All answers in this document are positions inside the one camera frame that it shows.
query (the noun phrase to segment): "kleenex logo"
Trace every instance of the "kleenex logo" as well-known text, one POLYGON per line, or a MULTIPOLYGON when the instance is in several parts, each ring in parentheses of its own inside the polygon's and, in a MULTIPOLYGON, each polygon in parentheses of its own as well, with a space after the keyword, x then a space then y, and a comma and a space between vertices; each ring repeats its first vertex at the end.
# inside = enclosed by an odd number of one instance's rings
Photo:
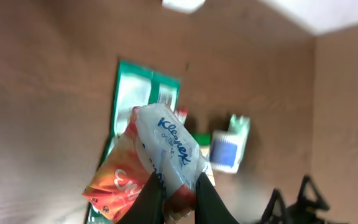
POLYGON ((186 154, 186 148, 182 146, 182 143, 180 141, 178 141, 177 130, 176 130, 177 126, 174 124, 171 124, 171 122, 169 122, 169 121, 165 121, 165 118, 161 118, 161 120, 160 120, 160 122, 158 122, 157 126, 161 126, 165 129, 167 129, 171 133, 171 135, 173 137, 172 144, 177 146, 179 153, 180 153, 180 155, 178 155, 178 157, 181 158, 183 165, 187 165, 185 161, 191 162, 187 158, 188 154, 186 154))

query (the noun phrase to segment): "red packaging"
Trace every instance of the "red packaging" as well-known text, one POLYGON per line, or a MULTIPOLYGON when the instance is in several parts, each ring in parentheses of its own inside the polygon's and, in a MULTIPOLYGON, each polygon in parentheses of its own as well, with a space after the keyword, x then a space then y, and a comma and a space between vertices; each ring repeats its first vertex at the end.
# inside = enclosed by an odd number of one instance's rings
POLYGON ((106 218, 119 221, 135 202, 150 174, 137 156, 136 126, 130 122, 83 195, 106 218))

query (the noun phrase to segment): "blue label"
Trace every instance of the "blue label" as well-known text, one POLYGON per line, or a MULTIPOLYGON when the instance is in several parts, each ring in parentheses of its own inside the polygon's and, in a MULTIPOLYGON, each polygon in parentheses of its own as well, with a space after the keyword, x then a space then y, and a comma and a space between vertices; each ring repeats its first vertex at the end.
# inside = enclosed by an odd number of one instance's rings
POLYGON ((215 139, 212 143, 211 162, 233 167, 236 160, 237 145, 215 139))
POLYGON ((165 121, 165 118, 161 118, 161 120, 158 122, 157 127, 160 126, 164 129, 167 129, 171 133, 173 139, 172 138, 168 139, 168 136, 166 136, 165 134, 162 134, 161 137, 165 138, 165 140, 168 141, 168 143, 171 146, 176 146, 178 148, 178 151, 180 153, 178 157, 181 159, 183 165, 187 165, 188 163, 186 162, 191 162, 187 158, 188 154, 186 153, 186 148, 183 147, 183 144, 180 141, 178 141, 177 130, 176 130, 177 126, 171 124, 171 122, 169 121, 165 121))

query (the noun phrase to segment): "green packet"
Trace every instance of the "green packet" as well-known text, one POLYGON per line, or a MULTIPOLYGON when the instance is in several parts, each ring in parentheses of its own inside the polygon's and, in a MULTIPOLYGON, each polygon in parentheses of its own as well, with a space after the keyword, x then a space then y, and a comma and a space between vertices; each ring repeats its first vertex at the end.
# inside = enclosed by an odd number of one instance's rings
MULTIPOLYGON (((111 115, 110 135, 100 165, 114 148, 127 125, 132 109, 152 103, 165 103, 173 111, 180 91, 180 81, 146 67, 121 60, 111 115)), ((86 223, 112 223, 90 205, 86 223)))

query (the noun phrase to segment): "white ceiling light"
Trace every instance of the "white ceiling light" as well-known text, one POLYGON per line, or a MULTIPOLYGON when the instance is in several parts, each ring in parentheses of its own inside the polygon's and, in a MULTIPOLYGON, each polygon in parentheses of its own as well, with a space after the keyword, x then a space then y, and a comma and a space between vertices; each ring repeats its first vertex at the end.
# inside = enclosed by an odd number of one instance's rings
POLYGON ((260 0, 313 34, 358 25, 358 0, 260 0))
POLYGON ((205 0, 163 0, 162 5, 184 13, 192 13, 204 4, 205 0))

